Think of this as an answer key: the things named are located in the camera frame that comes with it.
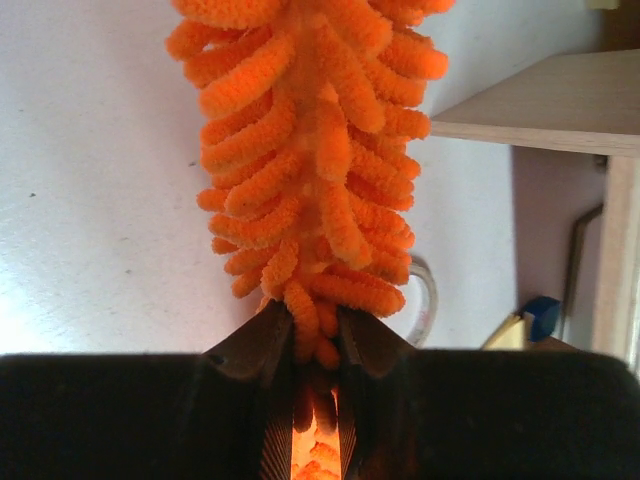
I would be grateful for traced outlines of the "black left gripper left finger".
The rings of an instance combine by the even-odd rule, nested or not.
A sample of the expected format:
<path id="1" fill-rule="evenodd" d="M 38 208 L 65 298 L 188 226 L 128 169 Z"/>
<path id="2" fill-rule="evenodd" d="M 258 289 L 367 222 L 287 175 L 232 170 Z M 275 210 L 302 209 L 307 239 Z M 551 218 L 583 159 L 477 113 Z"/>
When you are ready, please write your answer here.
<path id="1" fill-rule="evenodd" d="M 288 479 L 293 320 L 271 301 L 202 355 L 199 455 L 214 479 Z"/>

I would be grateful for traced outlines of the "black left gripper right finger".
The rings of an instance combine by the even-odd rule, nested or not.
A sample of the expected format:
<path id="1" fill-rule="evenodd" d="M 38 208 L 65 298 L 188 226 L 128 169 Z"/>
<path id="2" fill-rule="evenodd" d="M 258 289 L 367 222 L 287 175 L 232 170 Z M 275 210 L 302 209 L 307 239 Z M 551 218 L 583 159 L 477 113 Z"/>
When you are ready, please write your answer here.
<path id="1" fill-rule="evenodd" d="M 344 479 L 438 479 L 425 427 L 427 371 L 438 350 L 418 349 L 372 314 L 338 309 L 338 420 Z"/>

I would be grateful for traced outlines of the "orange chenille duster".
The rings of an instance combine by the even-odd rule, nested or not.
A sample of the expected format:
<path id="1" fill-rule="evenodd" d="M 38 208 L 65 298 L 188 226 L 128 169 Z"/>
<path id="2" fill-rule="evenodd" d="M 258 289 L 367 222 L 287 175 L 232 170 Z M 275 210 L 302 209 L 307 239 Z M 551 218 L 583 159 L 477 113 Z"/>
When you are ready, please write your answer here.
<path id="1" fill-rule="evenodd" d="M 448 58 L 420 34 L 448 1 L 177 1 L 166 41 L 205 117 L 197 197 L 232 292 L 293 320 L 288 479 L 342 477 L 338 309 L 403 309 L 415 236 L 404 214 L 428 136 L 420 110 Z M 202 355 L 178 461 L 199 455 Z"/>

